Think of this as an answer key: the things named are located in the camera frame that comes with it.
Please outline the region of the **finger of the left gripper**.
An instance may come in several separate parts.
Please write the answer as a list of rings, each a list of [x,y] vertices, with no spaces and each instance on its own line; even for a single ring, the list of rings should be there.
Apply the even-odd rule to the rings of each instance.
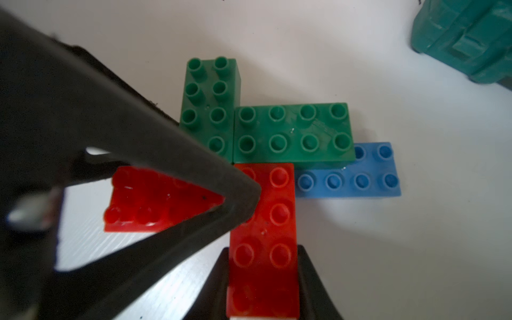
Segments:
[[[71,271],[57,271],[65,190],[122,165],[224,197],[219,207]],[[260,186],[133,89],[1,12],[1,318],[110,319],[248,220]]]

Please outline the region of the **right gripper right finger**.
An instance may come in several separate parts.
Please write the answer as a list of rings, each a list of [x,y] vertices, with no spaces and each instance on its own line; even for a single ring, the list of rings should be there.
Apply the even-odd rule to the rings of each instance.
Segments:
[[[297,267],[300,298],[299,319],[343,320],[302,245],[297,246]]]

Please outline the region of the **green lego brick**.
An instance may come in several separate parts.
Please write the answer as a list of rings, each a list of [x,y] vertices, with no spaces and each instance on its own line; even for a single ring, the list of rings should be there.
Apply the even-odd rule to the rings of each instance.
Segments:
[[[355,161],[346,103],[239,107],[233,134],[234,163],[330,169]]]
[[[190,59],[180,129],[232,164],[235,109],[240,106],[240,97],[241,77],[235,59]]]

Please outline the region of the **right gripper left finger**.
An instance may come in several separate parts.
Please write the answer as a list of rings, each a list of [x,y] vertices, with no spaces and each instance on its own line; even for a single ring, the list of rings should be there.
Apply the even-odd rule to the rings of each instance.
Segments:
[[[184,316],[187,319],[229,319],[226,316],[229,284],[229,248],[225,247],[207,277],[197,299]]]

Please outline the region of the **red lego brick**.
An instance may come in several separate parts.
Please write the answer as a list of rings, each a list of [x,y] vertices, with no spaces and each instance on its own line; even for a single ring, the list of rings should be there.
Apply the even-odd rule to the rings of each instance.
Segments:
[[[297,319],[294,166],[246,163],[236,168],[261,187],[252,217],[230,233],[228,317]]]
[[[109,233],[160,232],[221,205],[224,197],[150,169],[122,166],[103,215]]]

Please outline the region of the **blue lego brick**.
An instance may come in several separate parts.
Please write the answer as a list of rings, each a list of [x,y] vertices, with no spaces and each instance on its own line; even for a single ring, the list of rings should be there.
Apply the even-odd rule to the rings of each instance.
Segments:
[[[295,196],[388,198],[401,196],[400,179],[389,142],[358,143],[355,162],[339,169],[295,171]]]

